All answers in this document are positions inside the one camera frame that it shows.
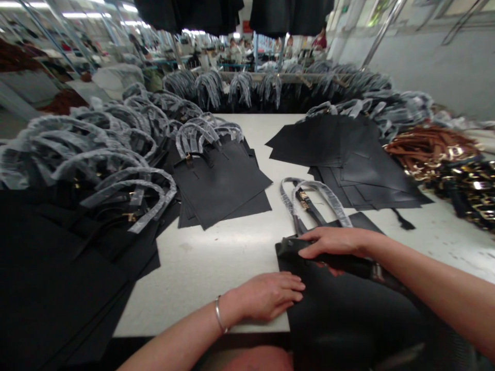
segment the hand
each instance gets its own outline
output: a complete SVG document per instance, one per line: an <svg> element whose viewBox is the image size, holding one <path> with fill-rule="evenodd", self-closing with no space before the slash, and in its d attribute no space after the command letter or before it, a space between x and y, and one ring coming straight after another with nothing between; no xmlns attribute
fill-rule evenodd
<svg viewBox="0 0 495 371"><path fill-rule="evenodd" d="M301 301L305 285L290 272L266 273L235 289L244 318L270 321Z"/></svg>
<svg viewBox="0 0 495 371"><path fill-rule="evenodd" d="M365 251L366 241L373 233L375 232L361 228L319 227L300 237L301 240L314 243L299 251L299 255L305 259L313 259L319 254L355 255L364 258L368 255ZM343 271L331 267L328 270L334 276L343 274Z"/></svg>

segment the fluorescent light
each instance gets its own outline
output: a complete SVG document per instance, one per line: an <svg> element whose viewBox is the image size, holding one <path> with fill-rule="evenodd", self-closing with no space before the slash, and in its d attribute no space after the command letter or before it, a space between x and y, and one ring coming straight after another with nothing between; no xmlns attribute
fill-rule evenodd
<svg viewBox="0 0 495 371"><path fill-rule="evenodd" d="M33 8L36 9L47 9L49 8L47 3L29 3Z"/></svg>
<svg viewBox="0 0 495 371"><path fill-rule="evenodd" d="M136 7L133 7L132 5L122 4L122 7L125 10L130 11L132 13L137 13L138 12L138 9L136 9Z"/></svg>
<svg viewBox="0 0 495 371"><path fill-rule="evenodd" d="M33 8L41 9L48 8L48 4L46 3L29 3ZM0 8L22 8L22 5L17 2L0 2Z"/></svg>
<svg viewBox="0 0 495 371"><path fill-rule="evenodd" d="M126 25L126 26L141 26L141 27L144 27L144 28L151 28L151 26L147 23L144 23L142 21L125 21L125 22L120 22L120 24L122 25Z"/></svg>
<svg viewBox="0 0 495 371"><path fill-rule="evenodd" d="M72 19L84 19L88 17L86 13L62 13L62 15L65 18L72 18Z"/></svg>
<svg viewBox="0 0 495 371"><path fill-rule="evenodd" d="M88 18L102 18L101 13L86 13L86 15L88 16ZM105 18L112 18L109 13L104 13L103 15L105 16Z"/></svg>

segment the wall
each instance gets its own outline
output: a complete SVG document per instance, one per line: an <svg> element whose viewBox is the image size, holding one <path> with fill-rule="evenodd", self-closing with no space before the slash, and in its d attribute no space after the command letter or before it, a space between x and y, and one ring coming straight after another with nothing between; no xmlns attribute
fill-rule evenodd
<svg viewBox="0 0 495 371"><path fill-rule="evenodd" d="M455 113L493 120L495 27L472 22L450 45L442 46L457 18L438 20L441 5L412 8L406 22L387 32L369 68L390 75L399 90L422 90ZM428 19L430 22L417 31ZM353 29L337 37L345 38L345 46L334 61L361 66L376 30Z"/></svg>

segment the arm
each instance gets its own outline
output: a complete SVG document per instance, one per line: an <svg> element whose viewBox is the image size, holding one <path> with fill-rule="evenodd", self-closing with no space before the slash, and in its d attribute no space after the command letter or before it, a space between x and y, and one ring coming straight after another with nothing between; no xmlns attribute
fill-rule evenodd
<svg viewBox="0 0 495 371"><path fill-rule="evenodd" d="M466 340L495 361L495 285L431 259L380 233L359 228L317 228L300 251L353 254L377 261Z"/></svg>
<svg viewBox="0 0 495 371"><path fill-rule="evenodd" d="M230 328L244 318L272 320L300 301L301 279L289 272L256 276L220 297L222 325ZM119 371L184 371L191 369L223 331L211 302L151 340Z"/></svg>

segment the white table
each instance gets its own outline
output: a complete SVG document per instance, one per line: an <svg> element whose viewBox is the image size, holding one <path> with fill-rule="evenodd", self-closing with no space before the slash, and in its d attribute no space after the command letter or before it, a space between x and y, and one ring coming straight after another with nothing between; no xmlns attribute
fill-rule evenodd
<svg viewBox="0 0 495 371"><path fill-rule="evenodd" d="M251 148L256 150L259 167L273 180L267 190L273 211L222 221L203 231L200 226L178 229L178 220L157 239L161 267L139 280L127 303L114 336L157 335L187 314L214 300L251 277L278 271L275 243L294 234L292 218L278 192L288 176L312 179L308 168L270 160L268 142L286 124L301 114L221 114L238 123ZM336 218L324 201L309 193L328 222ZM458 219L453 207L428 194L435 203L400 213L416 230L400 228L391 210L365 214L388 236L434 259L495 283L495 243L493 235ZM356 212L345 210L348 215ZM301 213L306 226L314 223ZM268 324L241 324L233 332L289 331L287 315Z"/></svg>

